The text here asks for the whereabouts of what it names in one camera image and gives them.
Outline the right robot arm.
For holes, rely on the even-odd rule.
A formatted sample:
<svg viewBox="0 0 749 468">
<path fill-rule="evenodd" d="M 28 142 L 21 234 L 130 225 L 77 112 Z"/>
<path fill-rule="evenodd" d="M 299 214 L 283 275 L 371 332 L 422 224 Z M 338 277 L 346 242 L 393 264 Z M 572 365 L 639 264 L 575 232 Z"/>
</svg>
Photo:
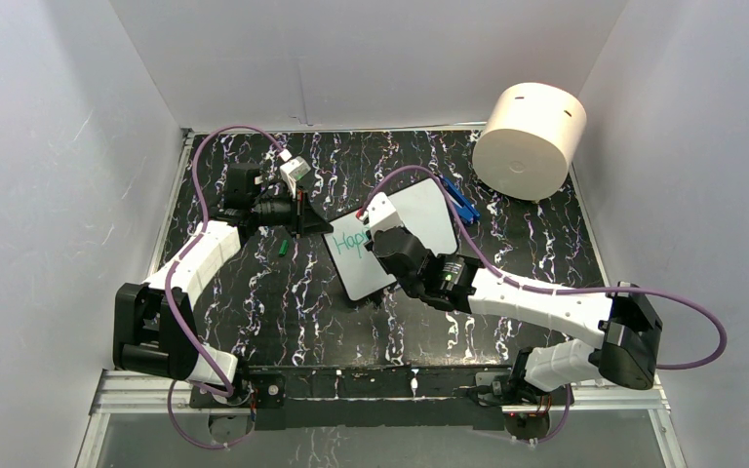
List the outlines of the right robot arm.
<svg viewBox="0 0 749 468">
<path fill-rule="evenodd" d="M 375 233 L 369 249 L 407 296 L 437 310 L 505 317 L 567 335 L 567 342 L 519 352 L 510 389 L 524 404 L 595 378 L 633 390 L 654 384 L 662 322 L 633 285 L 582 292 L 495 275 L 475 257 L 432 253 L 403 226 Z"/>
</svg>

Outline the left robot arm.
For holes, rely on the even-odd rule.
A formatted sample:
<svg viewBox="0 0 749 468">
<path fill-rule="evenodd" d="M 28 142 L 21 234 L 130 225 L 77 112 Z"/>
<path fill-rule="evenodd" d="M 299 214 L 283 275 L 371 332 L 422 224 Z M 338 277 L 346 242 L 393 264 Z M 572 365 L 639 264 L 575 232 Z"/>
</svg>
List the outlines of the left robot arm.
<svg viewBox="0 0 749 468">
<path fill-rule="evenodd" d="M 211 209 L 186 244 L 140 284 L 120 287 L 114 303 L 113 363 L 124 371 L 187 381 L 230 406 L 251 397 L 239 358 L 203 344 L 193 308 L 218 271 L 261 227 L 283 227 L 295 239 L 332 232 L 299 181 L 310 167 L 301 157 L 275 178 L 258 164 L 229 166 L 220 207 Z"/>
</svg>

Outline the white whiteboard black frame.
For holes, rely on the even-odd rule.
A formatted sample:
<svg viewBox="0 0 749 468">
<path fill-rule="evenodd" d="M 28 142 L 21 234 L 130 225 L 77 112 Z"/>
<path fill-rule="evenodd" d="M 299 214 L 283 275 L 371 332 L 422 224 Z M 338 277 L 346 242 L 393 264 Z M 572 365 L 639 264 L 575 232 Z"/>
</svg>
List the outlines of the white whiteboard black frame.
<svg viewBox="0 0 749 468">
<path fill-rule="evenodd" d="M 353 213 L 331 222 L 324 236 L 336 274 L 352 301 L 361 300 L 397 282 L 380 264 L 379 254 L 453 254 L 457 240 L 450 210 L 435 181 L 424 179 L 392 194 L 379 194 L 375 209 L 394 208 L 402 224 L 388 233 L 370 233 Z"/>
</svg>

